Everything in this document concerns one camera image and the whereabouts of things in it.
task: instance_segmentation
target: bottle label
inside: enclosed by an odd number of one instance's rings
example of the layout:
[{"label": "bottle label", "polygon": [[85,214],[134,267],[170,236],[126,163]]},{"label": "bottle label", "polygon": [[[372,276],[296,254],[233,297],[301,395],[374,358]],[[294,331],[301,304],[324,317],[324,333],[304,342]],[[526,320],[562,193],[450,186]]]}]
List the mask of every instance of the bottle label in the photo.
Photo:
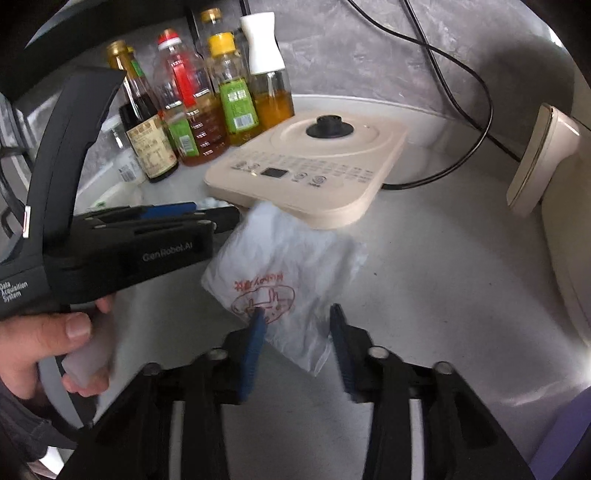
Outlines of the bottle label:
[{"label": "bottle label", "polygon": [[258,125],[255,106],[245,79],[233,80],[219,86],[226,125],[231,134]]},{"label": "bottle label", "polygon": [[136,181],[144,176],[138,165],[134,149],[131,147],[126,148],[115,157],[115,165],[124,181]]},{"label": "bottle label", "polygon": [[177,147],[186,157],[197,157],[199,150],[195,144],[193,133],[186,118],[168,125],[171,135],[174,138]]},{"label": "bottle label", "polygon": [[139,63],[137,60],[132,60],[131,64],[133,65],[135,72],[138,74],[138,77],[140,77],[140,78],[145,77],[146,74],[142,70],[142,67],[139,66]]},{"label": "bottle label", "polygon": [[140,166],[149,178],[156,178],[177,164],[177,157],[174,156],[158,115],[128,130],[127,136],[138,154]]}]

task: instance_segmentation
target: human hand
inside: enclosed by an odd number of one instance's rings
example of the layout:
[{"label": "human hand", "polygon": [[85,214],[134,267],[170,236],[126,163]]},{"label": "human hand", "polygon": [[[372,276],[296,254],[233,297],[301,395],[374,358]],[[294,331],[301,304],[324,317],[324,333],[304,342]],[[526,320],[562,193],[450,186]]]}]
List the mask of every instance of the human hand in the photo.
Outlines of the human hand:
[{"label": "human hand", "polygon": [[[108,313],[112,297],[96,301],[102,313]],[[0,378],[22,400],[44,398],[37,362],[45,357],[65,355],[83,346],[92,336],[92,324],[86,313],[59,313],[17,316],[0,322]],[[99,370],[86,388],[80,388],[66,374],[65,389],[83,397],[104,392],[109,387],[107,368]]]}]

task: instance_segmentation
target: black power cord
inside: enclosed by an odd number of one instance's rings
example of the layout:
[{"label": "black power cord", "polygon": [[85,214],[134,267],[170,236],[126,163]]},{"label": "black power cord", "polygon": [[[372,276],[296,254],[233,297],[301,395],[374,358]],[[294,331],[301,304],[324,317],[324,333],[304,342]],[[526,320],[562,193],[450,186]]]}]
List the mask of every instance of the black power cord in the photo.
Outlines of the black power cord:
[{"label": "black power cord", "polygon": [[[429,42],[427,40],[427,37],[425,36],[425,32],[423,31],[423,28],[422,28],[420,22],[418,21],[417,14],[414,12],[413,6],[410,4],[410,2],[408,0],[402,0],[402,1],[404,2],[404,6],[406,7],[408,14],[409,14],[411,20],[413,21],[413,25],[414,25],[415,29],[417,30],[418,36],[421,38],[421,41],[428,44]],[[429,61],[431,62],[431,66],[433,67],[433,70],[435,71],[435,75],[437,75],[437,80],[439,80],[439,83],[441,84],[441,87],[445,91],[445,94],[446,94],[447,98],[449,99],[449,101],[452,103],[452,105],[457,110],[457,112],[462,117],[464,117],[464,120],[466,120],[469,124],[471,124],[471,126],[476,128],[477,130],[482,131],[482,127],[478,124],[478,122],[476,122],[476,120],[474,120],[468,113],[466,113],[464,111],[464,109],[457,102],[456,98],[453,96],[452,90],[449,88],[449,85],[447,84],[445,77],[443,76],[443,73],[441,72],[441,68],[439,68],[439,64],[437,62],[437,59],[435,58],[435,55],[433,55],[433,52],[430,49],[426,49],[426,52],[427,52],[427,56],[429,57]],[[493,137],[493,135],[491,133],[488,133],[486,135],[486,137],[488,138],[488,140],[493,142],[497,147],[499,147],[503,152],[505,152],[507,155],[509,155],[513,160],[515,160],[518,163],[521,161],[519,156],[517,156],[515,153],[513,153],[511,150],[509,150],[509,148],[507,148],[501,142],[499,142],[495,137]]]},{"label": "black power cord", "polygon": [[[457,170],[459,167],[461,167],[462,165],[464,165],[465,162],[467,162],[468,159],[470,159],[470,157],[472,155],[474,155],[474,153],[476,152],[476,150],[478,150],[478,148],[482,145],[482,143],[484,142],[484,139],[487,137],[487,135],[489,134],[489,130],[491,129],[491,125],[492,125],[492,118],[493,118],[493,105],[492,105],[492,97],[491,97],[491,93],[488,90],[488,87],[486,86],[485,81],[474,71],[472,70],[470,67],[468,67],[467,65],[465,65],[464,63],[462,63],[461,61],[459,61],[458,59],[452,57],[449,53],[444,52],[443,50],[440,50],[437,47],[433,47],[432,45],[430,45],[424,35],[423,29],[418,21],[418,18],[416,17],[414,10],[412,8],[412,6],[410,5],[410,3],[408,2],[408,0],[403,0],[405,3],[405,6],[407,7],[409,14],[411,15],[411,19],[413,21],[413,23],[415,24],[415,27],[417,28],[417,30],[419,30],[419,35],[421,36],[421,40],[416,40],[415,38],[409,37],[407,35],[401,34],[399,32],[396,32],[394,30],[391,30],[387,27],[384,27],[382,24],[380,24],[379,22],[375,21],[372,17],[370,17],[367,13],[365,13],[365,11],[359,6],[357,5],[353,0],[347,0],[347,2],[355,9],[357,10],[357,12],[364,17],[364,19],[366,19],[368,22],[370,22],[374,27],[379,28],[380,30],[393,35],[394,37],[397,38],[401,38],[402,40],[408,41],[410,43],[414,43],[415,45],[419,45],[424,47],[429,55],[429,58],[431,60],[431,64],[433,65],[434,70],[436,71],[436,73],[438,72],[438,79],[441,82],[441,85],[443,87],[443,89],[446,91],[446,94],[448,95],[448,98],[450,99],[450,101],[452,102],[452,104],[456,107],[456,109],[458,109],[458,111],[460,113],[462,113],[463,115],[465,115],[465,117],[468,117],[470,120],[468,120],[470,122],[471,125],[473,125],[475,128],[477,128],[478,130],[480,130],[480,136],[478,137],[478,139],[476,140],[476,142],[470,147],[470,149],[468,150],[468,152],[466,154],[464,154],[457,162],[455,162],[453,165],[450,165],[447,168],[444,168],[442,171],[439,171],[438,173],[434,174],[434,175],[430,175],[424,179],[421,180],[414,180],[414,181],[410,181],[407,183],[384,183],[382,185],[382,188],[384,190],[406,190],[406,189],[412,189],[415,187],[420,187],[426,184],[429,184],[431,182],[434,182],[436,180],[442,179],[443,177],[445,177],[446,175],[449,175],[451,172]],[[470,75],[472,75],[472,77],[474,77],[476,79],[476,81],[480,84],[480,86],[482,87],[482,89],[484,90],[484,93],[486,95],[486,100],[488,101],[488,105],[489,105],[489,109],[488,109],[488,119],[486,121],[486,125],[484,127],[478,125],[478,123],[472,119],[472,117],[470,117],[466,112],[464,112],[464,110],[459,106],[459,104],[457,103],[457,101],[455,100],[451,90],[449,89],[449,86],[447,85],[447,82],[445,81],[445,78],[443,77],[443,74],[441,72],[441,69],[439,68],[439,64],[437,64],[437,61],[435,59],[435,57],[433,56],[433,53],[437,53],[439,55],[441,55],[442,57],[450,60],[451,62],[455,63],[456,65],[458,65],[461,69],[465,70],[466,72],[468,72]],[[498,140],[494,139],[495,144],[500,144],[502,145]],[[504,147],[503,145],[503,150],[505,151],[509,151],[510,150],[506,147]]]}]

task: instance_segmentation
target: digital display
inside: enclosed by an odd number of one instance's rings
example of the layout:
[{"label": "digital display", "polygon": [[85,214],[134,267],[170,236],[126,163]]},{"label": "digital display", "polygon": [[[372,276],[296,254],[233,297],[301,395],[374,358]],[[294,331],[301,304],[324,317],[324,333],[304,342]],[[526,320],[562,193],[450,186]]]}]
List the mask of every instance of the digital display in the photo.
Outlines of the digital display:
[{"label": "digital display", "polygon": [[267,177],[273,177],[274,179],[280,179],[283,175],[288,173],[289,170],[281,170],[280,168],[267,168],[264,170],[261,175],[265,175]]}]

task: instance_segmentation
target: kitchen counter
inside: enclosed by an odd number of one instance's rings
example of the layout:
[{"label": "kitchen counter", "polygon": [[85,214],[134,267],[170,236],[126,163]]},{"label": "kitchen counter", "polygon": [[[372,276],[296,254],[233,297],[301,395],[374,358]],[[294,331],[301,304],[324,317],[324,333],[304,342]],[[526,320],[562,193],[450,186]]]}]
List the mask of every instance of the kitchen counter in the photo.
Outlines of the kitchen counter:
[{"label": "kitchen counter", "polygon": [[[405,121],[410,141],[388,181],[441,169],[475,136],[458,122],[386,102],[298,96],[295,106]],[[204,198],[207,167],[144,184],[144,202]],[[403,360],[451,362],[529,459],[557,409],[591,384],[591,357],[555,285],[539,209],[519,219],[506,206],[515,170],[486,142],[434,184],[379,192],[366,215],[342,229],[369,250],[342,304],[351,324]],[[119,294],[119,346],[103,409],[146,362],[186,364],[241,327],[201,288],[204,267]],[[369,405],[343,392],[333,355],[314,378],[266,346],[248,402],[225,407],[232,478],[358,480],[370,418]]]}]

